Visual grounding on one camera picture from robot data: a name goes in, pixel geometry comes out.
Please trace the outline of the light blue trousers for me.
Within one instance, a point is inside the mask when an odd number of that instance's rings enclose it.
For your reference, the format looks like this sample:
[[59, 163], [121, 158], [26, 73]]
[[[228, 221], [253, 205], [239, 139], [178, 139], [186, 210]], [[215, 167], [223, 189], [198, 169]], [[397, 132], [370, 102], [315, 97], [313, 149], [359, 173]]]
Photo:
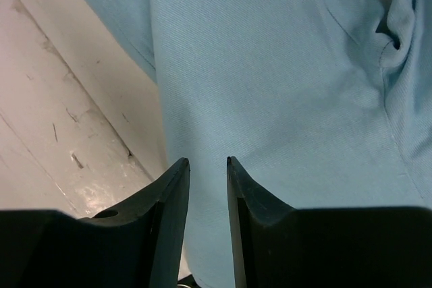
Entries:
[[86, 1], [190, 161], [199, 286], [234, 286], [229, 156], [297, 208], [431, 206], [431, 0]]

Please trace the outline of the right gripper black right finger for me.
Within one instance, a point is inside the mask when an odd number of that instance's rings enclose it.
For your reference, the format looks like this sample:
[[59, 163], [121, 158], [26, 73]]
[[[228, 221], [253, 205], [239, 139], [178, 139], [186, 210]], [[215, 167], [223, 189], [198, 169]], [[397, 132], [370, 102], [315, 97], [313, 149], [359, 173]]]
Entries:
[[431, 211], [296, 209], [227, 160], [237, 287], [430, 287]]

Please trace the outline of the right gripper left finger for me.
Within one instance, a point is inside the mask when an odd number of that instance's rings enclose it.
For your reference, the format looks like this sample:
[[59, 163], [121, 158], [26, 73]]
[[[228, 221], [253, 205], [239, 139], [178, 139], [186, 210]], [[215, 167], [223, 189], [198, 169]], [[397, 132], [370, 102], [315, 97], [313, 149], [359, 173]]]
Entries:
[[175, 287], [190, 165], [91, 218], [57, 210], [1, 212], [2, 287]]

